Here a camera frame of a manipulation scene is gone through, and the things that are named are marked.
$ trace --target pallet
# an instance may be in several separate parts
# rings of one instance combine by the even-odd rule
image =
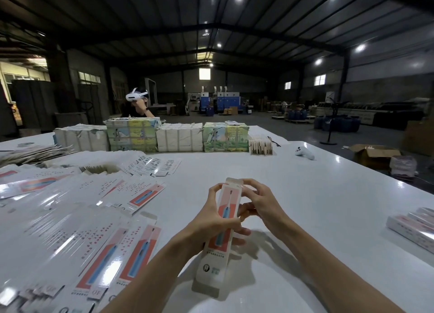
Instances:
[[[295,124],[312,124],[313,120],[288,120],[285,119],[287,122],[295,123]]]

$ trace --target vr headset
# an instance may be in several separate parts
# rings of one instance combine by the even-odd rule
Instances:
[[[144,92],[136,91],[137,88],[134,88],[127,96],[125,96],[126,100],[129,102],[135,102],[137,100],[143,99],[146,97],[148,92],[145,90]]]

